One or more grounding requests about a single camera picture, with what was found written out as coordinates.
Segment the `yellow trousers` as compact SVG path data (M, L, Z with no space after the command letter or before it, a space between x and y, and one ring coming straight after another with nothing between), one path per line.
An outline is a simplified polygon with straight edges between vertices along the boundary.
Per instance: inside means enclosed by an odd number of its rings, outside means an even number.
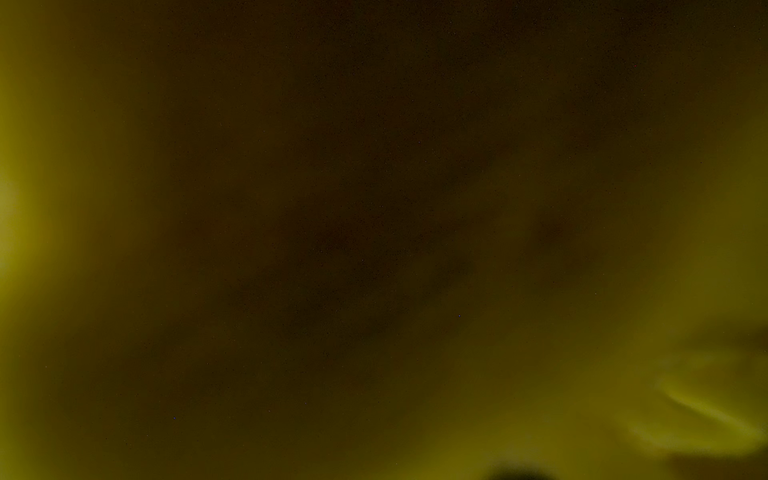
M763 1L5 1L5 479L763 479Z

